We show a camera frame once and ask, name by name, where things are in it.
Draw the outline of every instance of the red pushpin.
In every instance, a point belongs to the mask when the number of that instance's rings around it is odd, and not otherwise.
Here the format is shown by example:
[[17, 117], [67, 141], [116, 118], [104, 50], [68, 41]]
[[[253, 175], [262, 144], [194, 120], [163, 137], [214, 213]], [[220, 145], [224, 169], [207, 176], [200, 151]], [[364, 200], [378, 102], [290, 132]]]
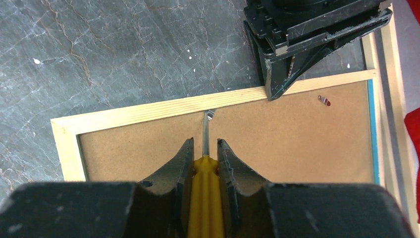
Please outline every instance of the red pushpin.
[[324, 103], [328, 107], [331, 106], [330, 101], [326, 97], [323, 97], [321, 95], [318, 96], [318, 101]]

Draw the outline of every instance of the gray marble surface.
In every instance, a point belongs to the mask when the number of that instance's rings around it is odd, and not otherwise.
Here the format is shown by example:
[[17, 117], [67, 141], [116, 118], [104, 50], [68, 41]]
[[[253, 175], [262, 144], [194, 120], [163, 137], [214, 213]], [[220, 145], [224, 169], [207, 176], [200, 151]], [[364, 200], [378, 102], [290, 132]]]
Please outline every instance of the gray marble surface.
[[[259, 86], [245, 0], [0, 0], [0, 201], [62, 180], [50, 119]], [[360, 42], [301, 78], [362, 70]]]

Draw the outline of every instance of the cork board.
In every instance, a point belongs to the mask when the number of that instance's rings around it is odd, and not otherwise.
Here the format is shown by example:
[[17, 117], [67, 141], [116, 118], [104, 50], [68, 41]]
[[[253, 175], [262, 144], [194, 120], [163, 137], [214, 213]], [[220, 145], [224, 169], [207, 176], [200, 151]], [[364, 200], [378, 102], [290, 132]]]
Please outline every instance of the cork board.
[[[318, 95], [331, 102], [327, 107]], [[203, 112], [79, 135], [91, 181], [140, 181], [170, 160], [187, 138], [202, 152]], [[216, 110], [217, 138], [273, 182], [373, 182], [366, 82]]]

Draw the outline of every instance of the wooden strip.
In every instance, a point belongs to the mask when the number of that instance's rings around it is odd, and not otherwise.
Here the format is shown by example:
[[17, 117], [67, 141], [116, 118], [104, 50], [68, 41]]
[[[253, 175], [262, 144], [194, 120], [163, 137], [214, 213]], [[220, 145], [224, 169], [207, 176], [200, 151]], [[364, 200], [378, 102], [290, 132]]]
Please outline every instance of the wooden strip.
[[401, 73], [394, 16], [392, 16], [389, 24], [381, 29], [381, 33], [385, 53], [388, 84], [391, 93], [391, 104], [397, 132], [397, 143], [401, 158], [404, 189], [407, 195], [409, 208], [408, 215], [415, 234], [420, 236], [416, 213], [416, 193], [414, 181], [416, 174], [414, 169], [414, 155], [410, 148], [408, 134], [404, 125], [404, 117], [407, 114], [407, 109], [405, 104], [404, 85]]
[[65, 181], [86, 181], [77, 135], [51, 122]]
[[[376, 70], [297, 81], [285, 95], [374, 78]], [[173, 117], [212, 108], [266, 99], [264, 87], [248, 88], [197, 97], [118, 108], [95, 113], [52, 119], [73, 134], [82, 134], [144, 121]]]
[[[395, 197], [398, 204], [401, 204], [400, 192], [398, 189], [397, 174], [395, 171], [394, 155], [392, 152], [391, 133], [389, 130], [388, 116], [385, 108], [385, 99], [382, 89], [382, 78], [380, 75], [380, 65], [376, 52], [376, 42], [374, 33], [362, 38], [363, 51], [367, 69], [377, 70], [376, 77], [373, 79], [375, 96], [375, 114], [377, 117], [376, 131], [378, 133], [378, 156], [381, 159], [380, 174], [381, 185], [385, 185], [390, 193]], [[391, 164], [389, 171], [385, 171], [385, 164]], [[389, 183], [385, 184], [385, 178], [390, 177]]]

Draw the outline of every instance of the black plastic bracket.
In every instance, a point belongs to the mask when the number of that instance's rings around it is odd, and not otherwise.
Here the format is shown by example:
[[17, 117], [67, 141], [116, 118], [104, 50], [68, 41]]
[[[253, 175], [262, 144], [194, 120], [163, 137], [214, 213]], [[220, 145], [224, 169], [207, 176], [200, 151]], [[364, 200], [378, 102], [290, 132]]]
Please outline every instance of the black plastic bracket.
[[347, 43], [385, 26], [390, 0], [248, 0], [244, 28], [269, 101]]

